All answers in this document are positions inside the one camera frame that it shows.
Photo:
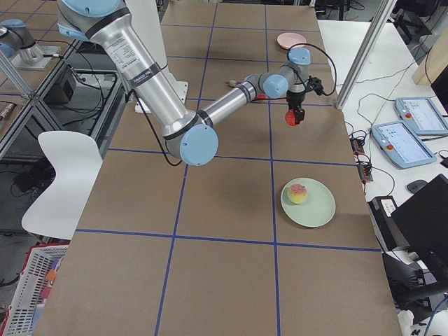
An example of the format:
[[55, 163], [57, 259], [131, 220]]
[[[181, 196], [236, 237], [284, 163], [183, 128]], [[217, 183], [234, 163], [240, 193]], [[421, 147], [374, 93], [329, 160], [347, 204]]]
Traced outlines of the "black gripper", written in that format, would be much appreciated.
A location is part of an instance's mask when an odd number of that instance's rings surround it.
[[305, 110], [302, 108], [302, 102], [304, 100], [305, 91], [287, 91], [286, 101], [288, 103], [288, 111], [286, 112], [286, 121], [295, 121], [295, 124], [299, 125], [305, 119]]

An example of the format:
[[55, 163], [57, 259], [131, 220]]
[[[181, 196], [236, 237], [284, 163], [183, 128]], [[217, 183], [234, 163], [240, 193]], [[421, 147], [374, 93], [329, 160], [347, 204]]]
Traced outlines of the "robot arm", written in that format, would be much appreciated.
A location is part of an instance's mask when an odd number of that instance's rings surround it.
[[162, 128], [167, 150], [188, 165], [201, 166], [218, 150], [214, 125], [258, 95], [286, 97], [292, 106], [290, 121], [304, 118], [301, 107], [311, 82], [306, 48], [293, 47], [278, 71], [256, 73], [236, 84], [203, 110], [187, 109], [176, 92], [177, 83], [164, 64], [165, 47], [154, 3], [128, 6], [126, 1], [58, 1], [61, 34], [100, 45], [142, 99]]

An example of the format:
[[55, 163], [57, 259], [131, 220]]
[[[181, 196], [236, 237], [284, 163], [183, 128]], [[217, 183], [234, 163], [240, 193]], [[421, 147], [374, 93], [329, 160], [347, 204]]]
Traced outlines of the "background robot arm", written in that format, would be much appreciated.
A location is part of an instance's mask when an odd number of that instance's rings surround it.
[[26, 24], [19, 19], [1, 22], [1, 52], [16, 69], [44, 70], [50, 62], [45, 51], [56, 53], [58, 47], [40, 46], [31, 35]]

